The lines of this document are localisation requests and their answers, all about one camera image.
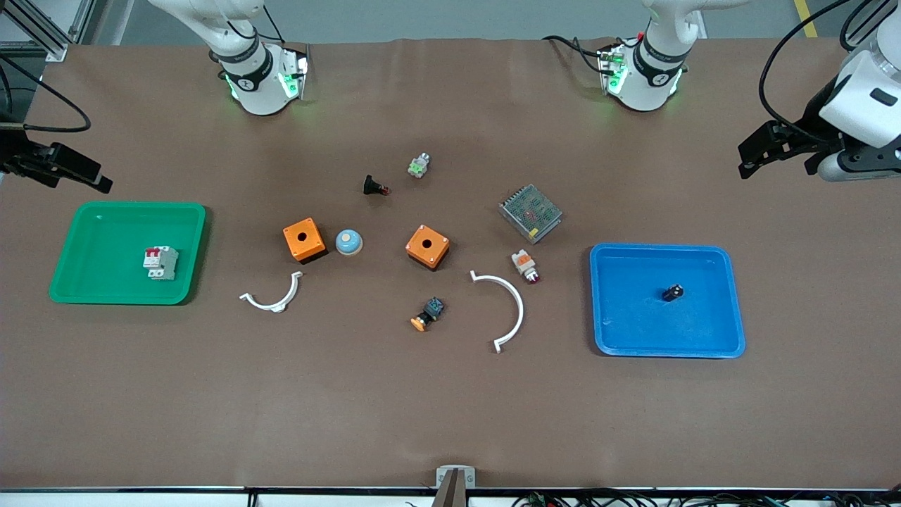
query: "black cable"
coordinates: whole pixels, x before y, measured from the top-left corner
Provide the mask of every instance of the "black cable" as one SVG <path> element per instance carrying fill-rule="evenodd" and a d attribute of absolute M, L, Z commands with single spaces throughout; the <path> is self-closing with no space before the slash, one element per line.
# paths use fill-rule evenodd
<path fill-rule="evenodd" d="M 13 112 L 13 89 L 9 86 L 9 79 L 6 77 L 6 70 L 0 65 L 0 80 L 3 81 L 3 90 L 6 96 L 6 111 Z"/>
<path fill-rule="evenodd" d="M 882 12 L 882 9 L 886 8 L 886 5 L 889 4 L 889 1 L 890 1 L 890 0 L 883 0 L 882 5 L 880 5 L 879 7 L 875 8 L 875 9 L 873 9 L 873 12 L 869 13 L 869 15 L 867 16 L 867 19 L 863 20 L 863 22 L 861 22 L 861 23 L 858 25 L 858 27 L 854 30 L 854 32 L 851 32 L 851 37 L 856 36 L 856 35 L 860 32 L 860 29 L 861 29 L 861 28 L 863 28 L 864 26 L 866 26 L 867 23 L 869 23 L 874 17 L 876 17 L 876 14 L 879 14 L 880 12 Z M 895 12 L 896 9 L 897 9 L 897 5 L 895 5 L 894 7 L 892 7 L 892 8 L 888 11 L 888 13 L 886 14 L 886 17 L 889 17 L 893 12 Z M 864 33 L 863 35 L 860 36 L 860 40 L 863 41 L 864 39 L 866 39 L 867 37 L 869 37 L 869 35 L 870 35 L 871 33 L 873 33 L 873 31 L 876 30 L 878 27 L 879 27 L 879 23 L 874 24 L 874 25 L 869 29 L 868 32 L 866 32 L 866 33 Z"/>
<path fill-rule="evenodd" d="M 257 35 L 258 35 L 261 39 L 269 39 L 270 41 L 280 41 L 280 42 L 282 42 L 282 43 L 285 43 L 285 42 L 282 41 L 280 38 L 269 37 L 268 35 L 263 35 L 262 33 L 260 33 L 260 32 L 257 30 L 257 27 L 256 27 L 256 26 L 253 27 L 253 35 L 247 36 L 247 35 L 244 35 L 244 34 L 241 33 L 241 32 L 238 32 L 238 29 L 234 27 L 234 25 L 232 24 L 232 21 L 231 21 L 231 20 L 225 20 L 225 24 L 228 24 L 229 27 L 230 27 L 232 30 L 234 30 L 235 35 L 237 35 L 238 37 L 241 37 L 242 39 L 247 39 L 248 41 L 252 40 L 252 39 L 254 38 L 254 36 L 257 36 Z"/>
<path fill-rule="evenodd" d="M 767 110 L 767 113 L 769 113 L 770 116 L 772 116 L 774 119 L 776 119 L 776 121 L 782 123 L 785 126 L 788 126 L 795 132 L 802 134 L 817 143 L 827 143 L 827 141 L 825 141 L 825 139 L 821 139 L 820 137 L 818 137 L 816 135 L 810 134 L 809 132 L 807 132 L 803 128 L 797 126 L 796 124 L 789 122 L 784 116 L 777 113 L 776 110 L 773 109 L 773 106 L 771 106 L 769 104 L 769 101 L 767 100 L 767 94 L 765 91 L 765 85 L 767 83 L 767 76 L 769 74 L 769 68 L 772 67 L 773 61 L 776 59 L 776 55 L 778 55 L 778 53 L 782 50 L 782 48 L 788 43 L 788 41 L 791 40 L 792 37 L 795 36 L 796 33 L 803 30 L 805 26 L 812 23 L 816 18 L 832 11 L 832 9 L 835 9 L 836 7 L 838 7 L 840 5 L 847 4 L 850 1 L 851 0 L 836 0 L 835 2 L 832 2 L 831 4 L 827 5 L 826 7 L 820 9 L 819 11 L 816 11 L 815 13 L 807 16 L 807 18 L 804 21 L 802 21 L 801 23 L 798 23 L 795 26 L 795 28 L 792 28 L 791 31 L 789 31 L 786 34 L 786 36 L 782 38 L 781 41 L 779 41 L 779 44 L 776 44 L 776 48 L 774 48 L 773 52 L 771 52 L 769 54 L 769 58 L 767 58 L 767 63 L 763 66 L 763 71 L 760 73 L 760 83 L 757 86 L 757 93 L 760 96 L 760 104 L 763 105 L 763 108 Z"/>
<path fill-rule="evenodd" d="M 579 52 L 581 52 L 582 54 L 587 55 L 587 56 L 594 56 L 594 57 L 597 56 L 597 53 L 593 53 L 593 52 L 590 52 L 590 51 L 587 51 L 587 50 L 583 50 L 583 49 L 582 49 L 582 46 L 580 46 L 580 45 L 577 46 L 574 42 L 570 42 L 570 41 L 568 41 L 567 39 L 564 39 L 564 38 L 560 37 L 559 35 L 548 35 L 547 37 L 543 38 L 542 41 L 557 41 L 557 42 L 563 42 L 564 44 L 567 45 L 568 48 L 570 48 L 570 49 L 573 50 L 573 51 L 579 51 Z"/>
<path fill-rule="evenodd" d="M 84 120 L 84 122 L 85 122 L 85 124 L 83 124 L 81 126 L 77 126 L 77 127 L 54 127 L 54 126 L 44 126 L 44 125 L 23 124 L 24 130 L 34 130 L 34 131 L 38 131 L 38 132 L 57 132 L 57 133 L 61 133 L 61 134 L 73 134 L 75 132 L 84 132 L 85 130 L 91 128 L 91 119 L 87 117 L 87 115 L 81 109 L 81 107 L 76 106 L 74 102 L 65 98 L 60 92 L 53 89 L 52 86 L 48 85 L 47 83 L 43 82 L 42 80 L 40 80 L 38 78 L 35 78 L 31 72 L 23 69 L 23 67 L 21 65 L 10 60 L 9 58 L 6 57 L 6 55 L 0 53 L 0 59 L 5 61 L 6 63 L 10 64 L 14 69 L 18 70 L 19 72 L 22 72 L 22 74 L 26 78 L 37 83 L 39 87 L 46 89 L 51 94 L 56 96 L 56 98 L 65 102 L 67 106 L 71 107 L 72 109 L 75 110 L 76 113 L 81 115 L 81 119 Z"/>
<path fill-rule="evenodd" d="M 580 44 L 578 42 L 578 37 L 573 37 L 572 41 L 574 44 L 576 44 L 576 48 L 577 48 L 576 51 L 578 51 L 578 54 L 582 55 L 582 60 L 585 61 L 585 64 L 588 65 L 589 69 L 592 69 L 594 72 L 597 72 L 598 74 L 603 74 L 605 76 L 613 76 L 614 75 L 614 72 L 612 70 L 600 69 L 600 68 L 592 65 L 591 61 L 588 60 L 588 56 L 586 56 L 587 52 L 582 49 L 582 44 Z"/>
<path fill-rule="evenodd" d="M 269 23 L 272 25 L 272 28 L 276 30 L 276 35 L 278 36 L 278 41 L 282 44 L 285 43 L 285 38 L 281 36 L 281 30 L 278 29 L 278 25 L 275 21 L 272 20 L 272 14 L 269 13 L 269 8 L 263 5 L 263 12 L 266 13 L 266 17 L 269 18 Z"/>
<path fill-rule="evenodd" d="M 856 46 L 852 46 L 850 42 L 848 42 L 848 29 L 851 27 L 851 22 L 854 21 L 854 18 L 863 11 L 864 7 L 869 4 L 872 4 L 873 0 L 863 0 L 860 2 L 860 5 L 854 7 L 854 10 L 848 14 L 848 17 L 845 18 L 845 22 L 842 24 L 842 29 L 839 31 L 839 43 L 846 51 L 854 51 Z"/>

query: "green tray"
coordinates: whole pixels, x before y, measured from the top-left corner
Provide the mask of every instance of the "green tray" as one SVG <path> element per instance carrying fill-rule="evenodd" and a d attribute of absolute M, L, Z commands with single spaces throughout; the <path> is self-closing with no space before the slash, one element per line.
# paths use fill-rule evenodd
<path fill-rule="evenodd" d="M 206 210 L 192 202 L 96 201 L 72 219 L 50 283 L 58 303 L 175 305 L 194 276 Z M 144 249 L 178 250 L 175 280 L 152 280 Z"/>

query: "electrical wire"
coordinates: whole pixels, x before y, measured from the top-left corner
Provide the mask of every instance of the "electrical wire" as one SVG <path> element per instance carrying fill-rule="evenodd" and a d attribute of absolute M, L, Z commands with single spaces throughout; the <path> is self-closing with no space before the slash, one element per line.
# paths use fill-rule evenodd
<path fill-rule="evenodd" d="M 6 70 L 0 65 L 0 80 L 3 81 L 3 90 L 6 97 L 6 112 L 13 112 L 13 89 L 9 86 L 9 78 L 6 77 Z"/>
<path fill-rule="evenodd" d="M 76 104 L 74 102 L 72 102 L 68 98 L 64 97 L 60 92 L 56 91 L 52 86 L 48 85 L 47 83 L 43 82 L 42 80 L 40 80 L 38 78 L 35 78 L 31 72 L 29 72 L 28 70 L 25 70 L 18 63 L 10 60 L 6 55 L 0 53 L 0 59 L 5 61 L 6 63 L 10 64 L 10 66 L 12 66 L 14 69 L 18 70 L 19 72 L 22 72 L 22 74 L 26 78 L 37 83 L 37 85 L 39 87 L 44 88 L 45 90 L 49 91 L 51 94 L 56 96 L 56 98 L 63 101 L 64 103 L 66 103 L 67 106 L 71 107 L 72 109 L 75 110 L 76 113 L 81 115 L 81 119 L 85 122 L 85 124 L 83 124 L 81 126 L 77 126 L 77 127 L 55 127 L 55 126 L 45 126 L 45 125 L 23 124 L 22 128 L 24 130 L 33 130 L 33 131 L 37 131 L 37 132 L 56 132 L 56 133 L 61 133 L 61 134 L 73 134 L 76 132 L 84 132 L 85 130 L 91 128 L 91 119 L 87 117 L 87 114 L 85 114 L 85 112 L 81 109 L 81 107 L 76 106 Z"/>
<path fill-rule="evenodd" d="M 614 75 L 614 73 L 611 70 L 600 69 L 600 68 L 596 67 L 594 64 L 591 63 L 591 61 L 588 59 L 588 57 L 590 56 L 590 57 L 597 58 L 597 56 L 598 56 L 597 54 L 600 51 L 609 50 L 610 48 L 614 47 L 615 44 L 608 44 L 597 51 L 588 51 L 588 50 L 582 48 L 582 44 L 581 44 L 581 42 L 578 41 L 578 37 L 573 37 L 572 42 L 570 42 L 570 41 L 567 41 L 566 39 L 560 37 L 559 35 L 548 35 L 547 37 L 544 37 L 542 39 L 542 41 L 563 42 L 564 44 L 567 45 L 568 48 L 577 52 L 582 57 L 582 60 L 585 62 L 586 65 L 588 65 L 589 69 L 592 69 L 594 72 L 597 72 L 598 74 L 604 74 L 605 76 L 613 76 Z"/>
<path fill-rule="evenodd" d="M 223 10 L 222 6 L 219 5 L 218 0 L 213 0 L 213 4 L 216 6 L 216 9 L 219 10 L 219 15 L 221 15 L 225 19 L 225 24 L 227 24 L 229 26 L 229 28 L 231 28 L 234 31 L 235 35 L 237 35 L 238 37 L 241 37 L 242 39 L 247 39 L 248 41 L 250 41 L 250 40 L 254 39 L 255 37 L 259 36 L 261 39 L 268 39 L 270 41 L 279 41 L 282 44 L 285 43 L 285 40 L 281 38 L 281 33 L 278 34 L 278 38 L 270 37 L 268 35 L 263 35 L 262 33 L 260 33 L 257 30 L 257 27 L 253 26 L 253 25 L 251 25 L 251 26 L 253 26 L 253 33 L 251 35 L 244 35 L 237 28 L 235 28 L 235 26 L 232 24 L 232 20 L 228 17 L 228 15 L 225 14 L 225 11 Z M 269 15 L 269 11 L 265 5 L 263 5 L 263 11 L 266 12 L 266 16 L 268 16 L 269 22 L 272 23 L 272 26 L 275 27 L 276 32 L 278 32 L 278 27 L 276 26 L 275 22 L 272 21 L 272 16 Z"/>
<path fill-rule="evenodd" d="M 842 29 L 839 31 L 839 43 L 846 51 L 854 51 L 857 46 L 852 46 L 850 42 L 848 42 L 848 29 L 851 28 L 851 23 L 854 21 L 854 18 L 860 14 L 861 11 L 867 6 L 873 3 L 873 0 L 863 0 L 860 2 L 860 5 L 854 7 L 854 10 L 848 14 L 848 17 L 845 19 L 842 24 Z"/>
<path fill-rule="evenodd" d="M 275 29 L 276 35 L 278 36 L 278 41 L 281 42 L 282 44 L 284 44 L 285 38 L 281 36 L 281 30 L 278 29 L 278 25 L 272 19 L 272 14 L 269 13 L 269 8 L 266 7 L 265 5 L 263 5 L 263 12 L 266 13 L 266 17 L 269 18 L 269 23 L 272 25 L 272 28 Z"/>
<path fill-rule="evenodd" d="M 779 41 L 778 44 L 776 44 L 776 47 L 773 49 L 773 52 L 771 52 L 769 54 L 769 58 L 767 58 L 767 63 L 763 66 L 763 71 L 760 73 L 760 83 L 757 86 L 757 92 L 758 92 L 758 95 L 760 96 L 760 103 L 763 105 L 763 108 L 767 110 L 767 113 L 769 113 L 769 115 L 772 116 L 776 121 L 780 122 L 781 124 L 791 128 L 795 132 L 802 134 L 805 137 L 807 137 L 810 140 L 815 141 L 817 143 L 827 143 L 827 141 L 825 141 L 825 139 L 822 139 L 816 135 L 810 134 L 809 132 L 807 132 L 803 128 L 797 126 L 796 124 L 789 122 L 784 116 L 777 113 L 776 110 L 773 109 L 773 106 L 771 106 L 769 104 L 769 101 L 767 100 L 766 90 L 765 90 L 765 86 L 767 83 L 767 76 L 769 75 L 769 69 L 770 69 L 770 67 L 772 67 L 773 61 L 776 59 L 776 55 L 779 54 L 779 52 L 782 50 L 782 48 L 785 47 L 785 45 L 788 43 L 788 41 L 790 41 L 791 38 L 794 37 L 796 33 L 803 30 L 805 26 L 812 23 L 815 19 L 819 18 L 823 14 L 826 14 L 826 13 L 832 11 L 833 9 L 835 9 L 836 7 L 838 7 L 840 5 L 847 4 L 850 1 L 851 0 L 836 0 L 835 2 L 832 2 L 831 4 L 827 5 L 826 7 L 820 9 L 819 11 L 816 11 L 815 13 L 810 14 L 809 16 L 807 16 L 807 18 L 804 21 L 795 25 L 795 28 L 792 28 L 791 31 L 789 31 L 786 34 L 786 36 L 783 37 L 782 40 Z"/>

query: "gray floor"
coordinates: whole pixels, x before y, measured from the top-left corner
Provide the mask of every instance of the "gray floor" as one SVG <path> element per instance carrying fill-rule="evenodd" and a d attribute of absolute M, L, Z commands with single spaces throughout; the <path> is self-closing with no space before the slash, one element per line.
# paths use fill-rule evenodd
<path fill-rule="evenodd" d="M 268 0 L 290 41 L 374 42 L 394 39 L 477 37 L 540 39 L 559 34 L 595 38 L 642 30 L 648 11 L 638 0 Z M 755 0 L 728 11 L 705 13 L 710 37 L 779 37 L 798 22 L 792 0 Z M 272 32 L 265 18 L 256 20 Z M 134 0 L 122 44 L 199 44 L 174 18 Z"/>

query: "metal bracket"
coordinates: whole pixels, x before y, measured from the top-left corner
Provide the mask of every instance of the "metal bracket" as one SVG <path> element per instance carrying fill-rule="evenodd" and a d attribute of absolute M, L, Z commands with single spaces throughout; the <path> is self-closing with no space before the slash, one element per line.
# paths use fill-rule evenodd
<path fill-rule="evenodd" d="M 454 469 L 459 469 L 463 473 L 463 483 L 466 485 L 466 489 L 472 489 L 476 487 L 476 468 L 466 465 L 439 466 L 438 469 L 435 470 L 435 487 L 440 488 L 441 481 L 444 480 L 444 476 Z"/>
<path fill-rule="evenodd" d="M 6 0 L 6 15 L 47 52 L 47 61 L 63 61 L 72 38 L 32 0 Z"/>
<path fill-rule="evenodd" d="M 466 507 L 466 490 L 476 487 L 476 469 L 472 466 L 445 465 L 435 471 L 438 493 L 432 507 Z"/>

